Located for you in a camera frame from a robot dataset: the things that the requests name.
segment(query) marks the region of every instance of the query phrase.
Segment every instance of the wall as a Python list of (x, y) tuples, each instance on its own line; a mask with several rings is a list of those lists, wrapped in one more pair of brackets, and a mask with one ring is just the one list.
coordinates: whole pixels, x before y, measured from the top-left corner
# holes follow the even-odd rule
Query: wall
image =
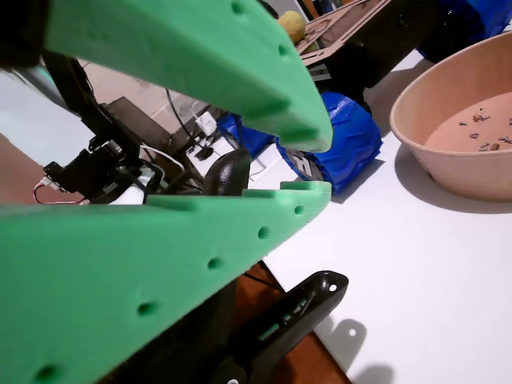
[(276, 10), (276, 12), (281, 16), (288, 10), (294, 10), (299, 12), (302, 16), (305, 17), (304, 13), (301, 10), (301, 7), (297, 4), (295, 0), (264, 0), (268, 2), (269, 5), (272, 6)]

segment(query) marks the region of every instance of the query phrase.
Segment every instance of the wooden floor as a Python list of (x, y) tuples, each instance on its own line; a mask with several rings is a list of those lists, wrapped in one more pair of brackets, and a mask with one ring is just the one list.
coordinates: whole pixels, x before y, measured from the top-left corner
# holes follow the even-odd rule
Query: wooden floor
[[(277, 285), (272, 274), (260, 265), (248, 273)], [(281, 294), (268, 286), (241, 276), (237, 280), (234, 327), (237, 328), (271, 306)], [(350, 384), (339, 365), (314, 333), (304, 338), (276, 367), (269, 384)]]

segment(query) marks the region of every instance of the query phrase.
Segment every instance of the black cable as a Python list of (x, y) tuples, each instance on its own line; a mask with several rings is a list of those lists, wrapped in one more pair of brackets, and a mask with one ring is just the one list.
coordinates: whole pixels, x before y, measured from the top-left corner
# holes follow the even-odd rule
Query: black cable
[(167, 101), (169, 102), (169, 105), (170, 107), (172, 108), (173, 112), (174, 112), (174, 116), (176, 116), (176, 119), (178, 120), (180, 126), (182, 126), (183, 130), (186, 132), (186, 134), (189, 136), (189, 138), (192, 139), (192, 141), (194, 142), (194, 144), (196, 146), (200, 146), (201, 148), (205, 149), (204, 146), (202, 146), (201, 144), (199, 144), (198, 142), (195, 141), (195, 137), (192, 135), (192, 133), (185, 127), (185, 124), (183, 124), (183, 121), (182, 119), (179, 117), (179, 114), (178, 112), (176, 111), (176, 107), (174, 106), (174, 103), (173, 103), (173, 100), (170, 98), (170, 93), (169, 93), (169, 90), (166, 88), (166, 95), (167, 95)]
[(240, 148), (243, 148), (242, 118), (237, 114), (234, 115), (234, 124), (237, 126), (238, 145)]
[(257, 278), (256, 276), (253, 276), (252, 274), (248, 274), (247, 272), (245, 272), (243, 274), (246, 278), (250, 278), (252, 280), (255, 280), (256, 282), (260, 282), (261, 284), (265, 284), (266, 286), (269, 286), (270, 288), (274, 289), (274, 290), (278, 290), (279, 292), (281, 292), (282, 294), (285, 293), (284, 289), (281, 288), (280, 286), (275, 286), (274, 284), (270, 283), (270, 282), (266, 282), (265, 280), (261, 280), (260, 278)]

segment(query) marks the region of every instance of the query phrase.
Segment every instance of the tan pulp bowl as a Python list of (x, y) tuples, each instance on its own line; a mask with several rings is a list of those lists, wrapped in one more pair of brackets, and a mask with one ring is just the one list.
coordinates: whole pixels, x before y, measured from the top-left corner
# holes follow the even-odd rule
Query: tan pulp bowl
[[(512, 32), (458, 52), (416, 79), (394, 104), (391, 128), (447, 190), (468, 198), (512, 202), (512, 150), (449, 152), (425, 146), (448, 118), (511, 91)], [(507, 113), (512, 117), (512, 104)], [(508, 129), (512, 138), (512, 127)]]

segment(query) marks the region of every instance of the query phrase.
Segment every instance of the green foam arm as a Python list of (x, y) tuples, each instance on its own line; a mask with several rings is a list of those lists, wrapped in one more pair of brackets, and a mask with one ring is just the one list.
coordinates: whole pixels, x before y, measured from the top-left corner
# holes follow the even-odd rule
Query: green foam arm
[(255, 0), (52, 0), (45, 47), (240, 114), (284, 146), (330, 148), (311, 76)]
[(0, 210), (0, 382), (90, 383), (321, 212), (326, 182)]

